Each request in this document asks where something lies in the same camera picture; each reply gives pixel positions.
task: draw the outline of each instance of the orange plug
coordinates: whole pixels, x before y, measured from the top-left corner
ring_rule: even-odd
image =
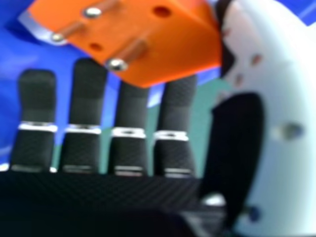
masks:
[[[220,65],[205,0],[36,0],[29,12],[124,81],[148,87]]]

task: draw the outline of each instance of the green surface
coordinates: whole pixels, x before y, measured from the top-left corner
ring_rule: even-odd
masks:
[[[190,141],[196,159],[197,174],[199,177],[203,174],[205,156],[207,152],[209,127],[212,123],[211,107],[214,105],[218,93],[228,89],[228,85],[221,80],[213,80],[197,88],[194,104],[191,113]],[[156,129],[159,106],[149,109],[147,124],[147,143],[149,152],[149,174],[153,174],[153,133]],[[106,173],[107,157],[110,145],[110,129],[105,129],[102,133],[102,152],[101,152],[101,173]],[[57,167],[60,147],[55,149],[53,166]]]

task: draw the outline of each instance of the blue background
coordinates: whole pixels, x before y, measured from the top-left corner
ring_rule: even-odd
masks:
[[[316,21],[315,0],[279,0],[291,9],[307,25]],[[49,69],[57,76],[57,115],[59,131],[56,144],[61,144],[63,130],[67,125],[68,108],[72,86],[73,63],[86,56],[81,51],[67,45],[54,47],[34,39],[17,17],[33,0],[0,1],[0,164],[7,162],[8,151],[16,134],[20,118],[20,105],[17,93],[17,78],[28,68]],[[219,69],[198,75],[199,85],[217,78]],[[149,107],[160,102],[164,85],[151,89]],[[114,120],[119,79],[110,75],[106,87],[102,127],[111,127]]]

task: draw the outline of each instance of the orange object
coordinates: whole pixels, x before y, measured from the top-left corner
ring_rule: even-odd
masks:
[[[68,31],[67,40],[102,65],[132,39],[146,42],[146,49],[128,69],[116,73],[136,86],[148,87],[220,65],[219,30],[205,0],[114,1],[36,0],[29,12],[53,32],[83,25]],[[100,16],[87,18],[84,11],[91,6],[106,8]]]

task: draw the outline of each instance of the metal prong tip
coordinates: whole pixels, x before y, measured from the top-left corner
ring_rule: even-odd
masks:
[[[88,18],[96,18],[102,14],[102,11],[97,7],[89,7],[84,11],[84,14]]]
[[[106,68],[112,72],[122,72],[128,69],[128,64],[119,58],[113,58],[106,62]]]
[[[65,40],[64,36],[62,34],[58,34],[58,33],[54,33],[52,36],[51,36],[51,39],[54,41],[54,42],[61,42],[63,40]]]

